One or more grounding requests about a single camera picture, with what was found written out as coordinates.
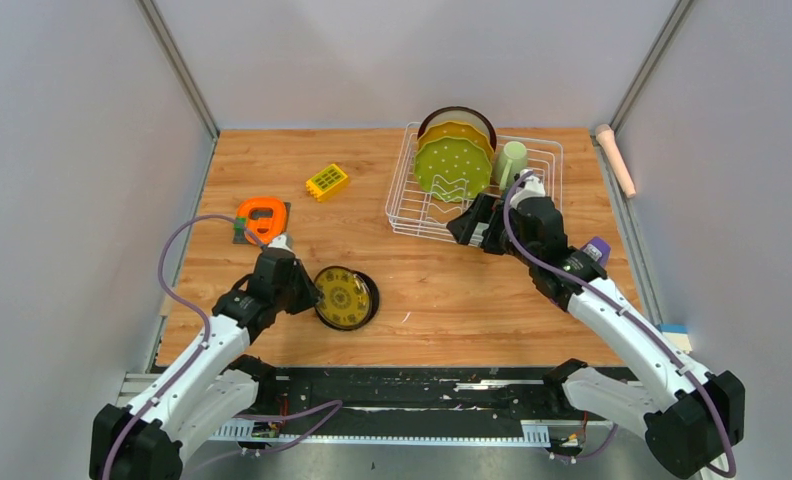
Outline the green dotted plate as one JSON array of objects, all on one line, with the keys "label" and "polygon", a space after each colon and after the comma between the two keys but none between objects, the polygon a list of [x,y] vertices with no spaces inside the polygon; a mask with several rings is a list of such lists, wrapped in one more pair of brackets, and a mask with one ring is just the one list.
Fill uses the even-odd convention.
[{"label": "green dotted plate", "polygon": [[421,147],[414,157],[420,188],[447,203],[473,200],[491,184],[485,152],[467,139],[443,137]]}]

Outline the yellow dotted plate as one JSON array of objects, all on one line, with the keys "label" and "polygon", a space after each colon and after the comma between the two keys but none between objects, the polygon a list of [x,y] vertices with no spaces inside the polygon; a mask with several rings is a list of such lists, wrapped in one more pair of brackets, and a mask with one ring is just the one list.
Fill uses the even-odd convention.
[{"label": "yellow dotted plate", "polygon": [[452,120],[428,127],[425,132],[418,137],[418,148],[421,149],[426,144],[443,139],[444,137],[466,139],[474,146],[481,148],[489,158],[494,154],[494,149],[486,134],[482,133],[470,123]]}]

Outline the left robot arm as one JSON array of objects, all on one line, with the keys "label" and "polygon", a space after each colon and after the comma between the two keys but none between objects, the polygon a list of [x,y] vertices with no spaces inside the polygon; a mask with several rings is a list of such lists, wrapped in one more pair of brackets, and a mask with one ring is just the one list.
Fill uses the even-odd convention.
[{"label": "left robot arm", "polygon": [[91,435],[92,479],[178,479],[193,453],[249,408],[270,411],[278,386],[246,349],[279,313],[313,308],[320,293],[280,235],[254,270],[222,295],[207,325],[174,363],[125,406],[105,405]]}]

